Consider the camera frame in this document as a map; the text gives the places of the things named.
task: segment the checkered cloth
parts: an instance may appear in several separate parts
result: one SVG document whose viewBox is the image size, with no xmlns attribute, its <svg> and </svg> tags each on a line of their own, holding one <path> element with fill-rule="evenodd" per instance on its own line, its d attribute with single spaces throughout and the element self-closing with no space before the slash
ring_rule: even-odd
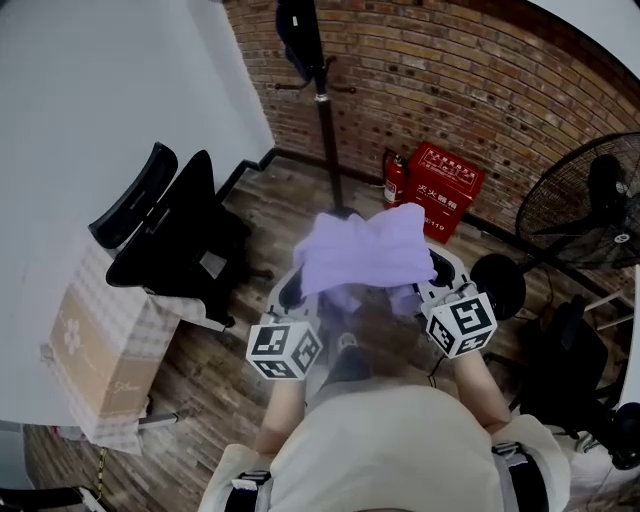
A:
<svg viewBox="0 0 640 512">
<path fill-rule="evenodd" d="M 89 241 L 42 353 L 87 438 L 139 455 L 138 421 L 178 323 L 224 327 L 206 318 L 200 300 L 109 286 L 112 261 Z"/>
</svg>

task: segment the person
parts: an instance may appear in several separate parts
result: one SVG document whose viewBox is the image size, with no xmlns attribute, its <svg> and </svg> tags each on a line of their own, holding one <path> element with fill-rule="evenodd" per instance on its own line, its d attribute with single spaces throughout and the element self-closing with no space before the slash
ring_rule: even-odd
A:
<svg viewBox="0 0 640 512">
<path fill-rule="evenodd" d="M 451 362 L 458 400 L 372 379 L 351 344 L 306 406 L 304 381 L 277 381 L 253 448 L 226 448 L 199 511 L 563 510 L 569 463 L 550 431 L 511 416 L 479 351 Z M 260 469 L 270 492 L 239 505 L 230 482 Z"/>
</svg>

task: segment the wooden floor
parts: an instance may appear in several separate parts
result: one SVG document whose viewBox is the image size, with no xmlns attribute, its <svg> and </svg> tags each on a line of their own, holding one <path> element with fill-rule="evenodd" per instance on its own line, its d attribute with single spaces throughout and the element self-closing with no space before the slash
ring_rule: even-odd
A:
<svg viewBox="0 0 640 512">
<path fill-rule="evenodd" d="M 382 210 L 382 191 L 343 180 L 345 199 L 368 218 Z M 311 229 L 314 217 L 332 206 L 327 175 L 321 170 L 276 159 L 263 173 L 247 171 L 229 194 L 228 208 L 253 229 L 250 258 L 254 266 L 273 270 L 276 278 L 291 267 L 292 249 Z M 468 225 L 460 225 L 447 248 L 470 268 L 482 255 L 500 252 L 517 261 L 526 256 Z M 575 282 L 544 267 L 526 276 L 527 302 L 520 315 L 536 317 L 553 299 L 557 306 L 581 293 L 592 296 Z M 250 443 L 261 421 L 270 386 L 244 361 L 249 328 L 265 307 L 270 285 L 253 280 L 234 294 L 231 314 L 236 325 L 224 334 L 182 323 L 164 358 L 152 389 L 156 407 L 178 412 L 181 421 L 143 434 L 144 455 L 109 452 L 104 495 L 118 511 L 195 511 L 203 490 L 229 443 Z M 617 316 L 610 306 L 588 314 L 600 324 Z M 393 319 L 379 294 L 371 293 L 357 318 L 359 339 L 366 339 L 376 368 L 428 385 L 428 375 L 439 359 L 437 350 L 420 336 L 413 322 Z M 527 353 L 516 332 L 524 321 L 501 322 L 488 350 L 526 365 Z M 611 329 L 610 361 L 603 378 L 617 374 L 628 332 Z M 513 396 L 521 371 L 491 363 L 491 371 L 507 395 Z M 437 386 L 455 394 L 451 366 L 444 360 Z M 39 487 L 94 485 L 98 448 L 86 442 L 64 441 L 44 427 L 27 427 L 27 465 Z"/>
</svg>

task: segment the cable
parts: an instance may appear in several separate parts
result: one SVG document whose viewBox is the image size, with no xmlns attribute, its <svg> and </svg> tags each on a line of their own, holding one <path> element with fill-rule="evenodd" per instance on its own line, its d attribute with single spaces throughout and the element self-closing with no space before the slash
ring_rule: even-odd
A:
<svg viewBox="0 0 640 512">
<path fill-rule="evenodd" d="M 543 268 L 542 270 L 544 270 L 544 273 L 547 274 L 547 283 L 549 283 L 549 293 L 551 293 L 551 298 L 549 299 L 549 302 L 547 302 L 547 305 L 544 308 L 542 308 L 542 311 L 540 311 L 540 314 L 538 314 L 538 318 L 541 318 L 542 315 L 545 314 L 547 309 L 551 307 L 551 304 L 553 304 L 553 301 L 556 298 L 555 294 L 553 293 L 553 284 L 551 283 L 551 276 L 549 275 L 549 271 L 546 268 Z"/>
<path fill-rule="evenodd" d="M 104 478 L 104 462 L 107 458 L 107 449 L 100 448 L 100 460 L 98 461 L 98 500 L 102 498 L 102 480 Z"/>
<path fill-rule="evenodd" d="M 440 359 L 438 359 L 438 362 L 436 363 L 436 365 L 433 367 L 433 370 L 431 370 L 431 373 L 427 375 L 427 379 L 429 379 L 429 384 L 431 384 L 432 388 L 438 389 L 438 383 L 436 382 L 436 372 L 438 371 L 438 367 L 440 366 L 440 363 L 444 358 L 445 358 L 445 354 L 442 354 Z"/>
<path fill-rule="evenodd" d="M 593 502 L 593 500 L 595 499 L 595 497 L 600 494 L 600 491 L 602 490 L 602 488 L 604 487 L 605 482 L 607 481 L 607 479 L 609 478 L 609 475 L 611 474 L 611 470 L 613 469 L 613 465 L 609 468 L 609 471 L 607 472 L 607 474 L 605 475 L 605 477 L 602 479 L 602 482 L 600 482 L 600 485 L 598 486 L 598 488 L 596 489 L 596 491 L 589 497 L 589 501 L 587 501 L 587 504 L 585 505 L 585 510 L 589 510 L 589 505 L 591 505 L 591 502 Z"/>
<path fill-rule="evenodd" d="M 442 304 L 447 304 L 447 299 L 449 297 L 451 297 L 452 295 L 458 295 L 458 297 L 456 298 L 456 300 L 460 300 L 464 297 L 460 296 L 460 293 L 465 289 L 468 288 L 469 286 L 473 286 L 476 289 L 476 292 L 478 291 L 478 285 L 474 282 L 474 281 L 466 281 L 464 283 L 462 283 L 461 285 L 459 285 L 457 288 L 451 290 L 449 293 L 447 293 L 445 296 L 441 297 L 440 300 L 438 300 L 438 302 L 436 303 L 436 306 L 440 306 Z"/>
</svg>

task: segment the electric fan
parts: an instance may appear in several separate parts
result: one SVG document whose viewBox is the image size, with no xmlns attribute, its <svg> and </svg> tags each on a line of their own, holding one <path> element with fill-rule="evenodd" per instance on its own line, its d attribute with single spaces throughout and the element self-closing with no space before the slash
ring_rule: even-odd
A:
<svg viewBox="0 0 640 512">
<path fill-rule="evenodd" d="M 518 266 L 490 254 L 471 271 L 498 320 L 523 306 L 524 273 L 547 259 L 603 270 L 640 262 L 640 132 L 596 139 L 551 167 L 520 206 L 516 234 L 539 257 Z"/>
</svg>

